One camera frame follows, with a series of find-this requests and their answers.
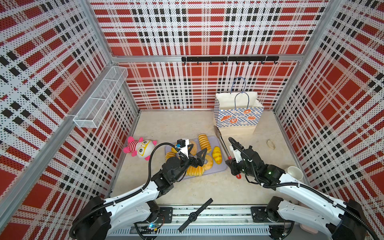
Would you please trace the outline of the sugared fake bread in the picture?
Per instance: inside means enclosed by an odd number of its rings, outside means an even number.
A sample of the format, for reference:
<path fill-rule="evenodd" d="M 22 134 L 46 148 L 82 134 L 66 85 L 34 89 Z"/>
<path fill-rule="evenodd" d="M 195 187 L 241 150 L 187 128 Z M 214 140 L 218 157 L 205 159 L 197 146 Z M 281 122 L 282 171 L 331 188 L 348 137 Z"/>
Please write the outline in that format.
<path fill-rule="evenodd" d="M 190 154 L 195 156 L 198 152 L 198 146 L 197 146 L 197 143 L 193 140 L 189 140 L 189 144 L 190 145 L 193 145 L 191 150 L 190 150 Z"/>

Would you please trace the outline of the ridged fake bread top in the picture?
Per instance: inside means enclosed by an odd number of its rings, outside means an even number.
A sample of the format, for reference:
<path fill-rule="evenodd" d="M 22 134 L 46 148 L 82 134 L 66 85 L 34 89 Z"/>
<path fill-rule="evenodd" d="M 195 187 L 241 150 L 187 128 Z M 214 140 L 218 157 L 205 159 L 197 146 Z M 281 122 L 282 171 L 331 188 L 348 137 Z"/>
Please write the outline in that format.
<path fill-rule="evenodd" d="M 207 153 L 209 154 L 212 151 L 212 147 L 209 142 L 208 136 L 206 134 L 200 134 L 198 136 L 198 140 L 201 150 L 206 149 Z"/>

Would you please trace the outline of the yellow striped fake bread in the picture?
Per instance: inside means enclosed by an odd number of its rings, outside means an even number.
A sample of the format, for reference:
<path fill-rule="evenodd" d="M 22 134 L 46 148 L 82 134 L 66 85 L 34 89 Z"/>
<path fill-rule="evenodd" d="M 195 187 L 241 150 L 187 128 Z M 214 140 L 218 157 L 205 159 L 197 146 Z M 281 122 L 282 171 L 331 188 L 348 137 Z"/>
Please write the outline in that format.
<path fill-rule="evenodd" d="M 213 157 L 213 159 L 217 165 L 220 165 L 222 163 L 223 156 L 222 156 L 222 152 L 221 152 L 220 147 L 214 147 L 214 150 L 212 152 L 212 157 Z"/>

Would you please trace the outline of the red handled metal tongs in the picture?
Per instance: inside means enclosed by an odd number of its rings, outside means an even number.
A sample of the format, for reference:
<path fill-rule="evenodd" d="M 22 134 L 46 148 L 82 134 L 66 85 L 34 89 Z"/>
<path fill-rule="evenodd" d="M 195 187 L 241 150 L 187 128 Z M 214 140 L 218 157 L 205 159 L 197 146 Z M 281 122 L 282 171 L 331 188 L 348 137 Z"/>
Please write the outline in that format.
<path fill-rule="evenodd" d="M 226 146 L 226 144 L 225 144 L 225 142 L 223 140 L 222 134 L 221 134 L 221 132 L 220 132 L 220 130 L 219 130 L 219 128 L 217 126 L 214 126 L 214 131 L 215 131 L 215 134 L 216 134 L 217 138 L 220 141 L 220 144 L 224 148 L 225 154 L 227 156 L 227 160 L 225 161 L 225 163 L 232 170 L 232 165 L 231 165 L 232 157 L 231 157 L 231 155 L 230 155 L 230 153 L 228 151 L 228 148 L 227 148 L 227 146 Z"/>

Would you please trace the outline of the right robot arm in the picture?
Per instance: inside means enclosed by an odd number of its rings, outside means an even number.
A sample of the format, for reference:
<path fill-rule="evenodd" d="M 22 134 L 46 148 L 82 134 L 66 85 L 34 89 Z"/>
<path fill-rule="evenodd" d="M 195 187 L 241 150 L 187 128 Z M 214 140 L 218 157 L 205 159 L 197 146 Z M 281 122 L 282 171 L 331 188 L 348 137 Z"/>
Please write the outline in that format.
<path fill-rule="evenodd" d="M 254 178 L 253 184 L 290 196 L 301 206 L 290 203 L 281 197 L 272 197 L 267 205 L 267 215 L 271 221 L 279 218 L 306 225 L 322 232 L 333 240 L 364 240 L 370 235 L 379 237 L 368 224 L 362 206 L 350 199 L 347 202 L 326 195 L 295 179 L 283 169 L 265 164 L 259 154 L 248 147 L 234 142 L 231 147 L 234 158 L 226 164 L 234 176 L 244 174 Z"/>

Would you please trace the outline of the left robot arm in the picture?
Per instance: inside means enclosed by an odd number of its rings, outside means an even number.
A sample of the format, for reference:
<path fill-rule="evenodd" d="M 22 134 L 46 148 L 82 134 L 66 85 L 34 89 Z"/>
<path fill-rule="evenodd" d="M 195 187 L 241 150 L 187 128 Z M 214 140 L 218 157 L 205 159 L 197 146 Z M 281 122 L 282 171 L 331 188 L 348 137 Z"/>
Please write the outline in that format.
<path fill-rule="evenodd" d="M 178 149 L 146 183 L 120 196 L 91 198 L 72 223 L 69 236 L 76 240 L 104 240 L 109 234 L 139 222 L 154 222 L 160 214 L 155 200 L 167 194 L 189 167 L 205 164 L 207 149 L 191 154 L 192 145 Z"/>

